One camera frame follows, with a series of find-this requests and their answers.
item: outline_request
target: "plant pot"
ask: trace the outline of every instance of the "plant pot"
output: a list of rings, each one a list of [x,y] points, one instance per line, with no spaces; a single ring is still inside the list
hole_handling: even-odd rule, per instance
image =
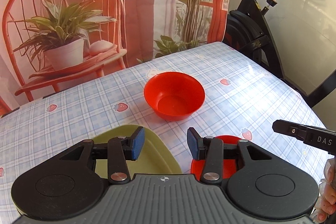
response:
[[[61,70],[83,63],[84,39],[77,39],[62,47],[44,52],[54,70]]]

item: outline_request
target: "plaid tablecloth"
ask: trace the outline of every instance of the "plaid tablecloth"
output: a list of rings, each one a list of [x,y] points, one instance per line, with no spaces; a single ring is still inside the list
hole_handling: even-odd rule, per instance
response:
[[[162,120],[143,97],[148,79],[164,71],[187,73],[205,89],[203,106],[184,121]],[[35,100],[0,119],[0,223],[18,217],[11,200],[15,178],[67,147],[122,124],[139,124],[156,132],[186,173],[192,160],[186,132],[194,127],[202,137],[249,139],[319,181],[328,154],[274,133],[276,119],[324,127],[298,93],[220,42]]]

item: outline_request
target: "black circular pad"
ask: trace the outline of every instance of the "black circular pad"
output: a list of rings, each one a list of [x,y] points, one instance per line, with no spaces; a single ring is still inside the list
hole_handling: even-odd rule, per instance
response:
[[[243,212],[263,219],[293,219],[311,213],[318,197],[315,180],[281,160],[249,160],[226,186]]]
[[[41,178],[35,185],[36,190],[46,196],[61,196],[69,193],[75,181],[66,175],[48,175]]]
[[[19,176],[11,195],[20,213],[34,219],[60,220],[90,209],[103,191],[102,179],[85,164],[47,160]]]
[[[295,188],[289,177],[278,174],[263,175],[256,180],[255,185],[260,192],[269,196],[285,196]]]

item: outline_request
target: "hand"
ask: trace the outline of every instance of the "hand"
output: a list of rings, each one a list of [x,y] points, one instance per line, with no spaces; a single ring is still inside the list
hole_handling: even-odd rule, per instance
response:
[[[315,204],[316,210],[310,216],[316,223],[324,222],[328,215],[332,215],[336,211],[336,190],[332,186],[334,174],[335,158],[332,158],[325,163],[325,179],[321,180],[319,185],[320,196]]]

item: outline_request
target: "red plastic bowl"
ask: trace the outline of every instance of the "red plastic bowl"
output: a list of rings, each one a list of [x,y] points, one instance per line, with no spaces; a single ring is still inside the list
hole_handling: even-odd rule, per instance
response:
[[[221,139],[224,143],[237,144],[241,138],[232,135],[222,135],[216,138]],[[192,160],[190,173],[196,176],[199,180],[204,167],[205,160]],[[236,172],[236,161],[235,160],[223,160],[223,178],[228,179]]]
[[[154,112],[167,121],[187,118],[205,100],[205,92],[200,82],[181,72],[155,75],[145,85],[143,93]]]

